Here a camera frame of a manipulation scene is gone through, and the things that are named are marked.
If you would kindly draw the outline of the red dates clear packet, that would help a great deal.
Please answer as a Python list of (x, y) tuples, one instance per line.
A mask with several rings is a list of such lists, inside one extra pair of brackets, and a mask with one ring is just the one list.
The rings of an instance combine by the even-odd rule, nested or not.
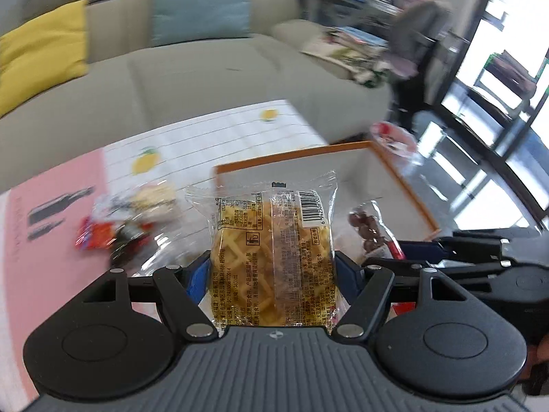
[(385, 225), (376, 200), (368, 200), (352, 209), (348, 221), (362, 239), (364, 260), (379, 257), (402, 261), (406, 258), (395, 235)]

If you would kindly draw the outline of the waffle snack clear packet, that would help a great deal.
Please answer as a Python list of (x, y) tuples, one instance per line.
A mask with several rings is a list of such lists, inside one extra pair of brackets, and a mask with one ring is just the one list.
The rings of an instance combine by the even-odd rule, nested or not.
[(338, 189), (335, 171), (305, 181), (187, 188), (186, 199), (208, 221), (208, 299), (219, 331), (335, 327)]

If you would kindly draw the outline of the white candy Milini bag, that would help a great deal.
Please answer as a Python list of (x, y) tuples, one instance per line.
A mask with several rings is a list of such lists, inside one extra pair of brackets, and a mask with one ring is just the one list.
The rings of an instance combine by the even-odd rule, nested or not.
[(166, 181), (140, 186), (129, 197), (129, 205), (133, 219), (143, 223), (172, 220), (178, 211), (176, 191)]

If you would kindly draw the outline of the dark green seaweed packet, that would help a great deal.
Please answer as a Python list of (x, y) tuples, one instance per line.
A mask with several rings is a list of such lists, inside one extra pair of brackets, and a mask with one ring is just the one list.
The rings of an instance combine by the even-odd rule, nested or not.
[(153, 225), (134, 221), (123, 222), (115, 229), (110, 244), (110, 263), (112, 267), (123, 267), (150, 242)]

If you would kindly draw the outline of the orange cardboard box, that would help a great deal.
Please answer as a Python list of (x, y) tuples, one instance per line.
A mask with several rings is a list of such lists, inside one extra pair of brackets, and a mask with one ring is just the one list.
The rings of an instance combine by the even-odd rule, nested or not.
[(429, 209), (398, 173), (387, 154), (372, 141), (344, 143), (282, 152), (217, 165), (218, 187), (256, 182), (306, 182), (333, 170), (337, 191), (335, 230), (347, 226), (346, 216), (355, 206), (374, 199), (383, 220), (399, 240), (427, 241), (440, 231)]

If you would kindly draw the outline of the red snack packet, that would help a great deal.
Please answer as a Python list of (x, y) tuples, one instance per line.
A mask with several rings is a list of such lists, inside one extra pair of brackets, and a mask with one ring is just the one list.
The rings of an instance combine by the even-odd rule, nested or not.
[(75, 246), (81, 250), (108, 249), (114, 241), (115, 225), (112, 222), (85, 217), (80, 223)]

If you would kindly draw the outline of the pink trash bin with bag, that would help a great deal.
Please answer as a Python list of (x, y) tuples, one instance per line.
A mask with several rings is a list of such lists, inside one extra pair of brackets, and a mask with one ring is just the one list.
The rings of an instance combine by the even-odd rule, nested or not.
[(387, 121), (370, 127), (372, 139), (396, 165), (416, 165), (420, 156), (416, 139), (408, 130)]

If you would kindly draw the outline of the pink white lemon tablecloth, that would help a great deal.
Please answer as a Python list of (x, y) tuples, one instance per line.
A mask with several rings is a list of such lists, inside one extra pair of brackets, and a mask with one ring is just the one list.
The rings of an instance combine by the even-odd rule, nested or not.
[(205, 114), (122, 139), (34, 177), (1, 196), (1, 407), (36, 395), (22, 346), (56, 309), (107, 268), (104, 252), (74, 245), (95, 200), (153, 180), (177, 191), (209, 184), (217, 165), (321, 146), (287, 101)]

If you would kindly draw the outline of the beige fabric sofa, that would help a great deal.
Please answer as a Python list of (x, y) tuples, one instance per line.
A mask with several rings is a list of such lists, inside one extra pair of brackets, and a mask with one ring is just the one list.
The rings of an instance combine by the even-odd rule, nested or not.
[(330, 143), (388, 109), (387, 85), (364, 88), (302, 54), (320, 33), (298, 0), (248, 0), (250, 35), (153, 47), (153, 0), (91, 5), (89, 70), (1, 119), (1, 186), (156, 127), (264, 101), (288, 101)]

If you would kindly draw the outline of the grey office chair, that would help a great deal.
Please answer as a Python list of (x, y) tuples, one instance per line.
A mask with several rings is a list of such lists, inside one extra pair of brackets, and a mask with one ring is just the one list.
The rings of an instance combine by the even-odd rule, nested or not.
[(387, 37), (393, 92), (390, 120), (409, 132), (415, 114), (426, 108), (427, 72), (451, 13), (447, 0), (416, 0), (392, 21)]

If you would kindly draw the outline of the yellow cushion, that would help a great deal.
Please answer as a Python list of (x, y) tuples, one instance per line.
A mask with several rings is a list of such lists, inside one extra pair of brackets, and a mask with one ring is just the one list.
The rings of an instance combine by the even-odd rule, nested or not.
[(62, 5), (1, 36), (1, 115), (87, 74), (88, 3)]

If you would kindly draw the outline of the teal blue cushion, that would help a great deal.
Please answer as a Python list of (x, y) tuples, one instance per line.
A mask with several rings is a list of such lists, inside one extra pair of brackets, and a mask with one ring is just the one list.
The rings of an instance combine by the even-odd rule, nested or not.
[(155, 47), (249, 34), (249, 0), (153, 0)]

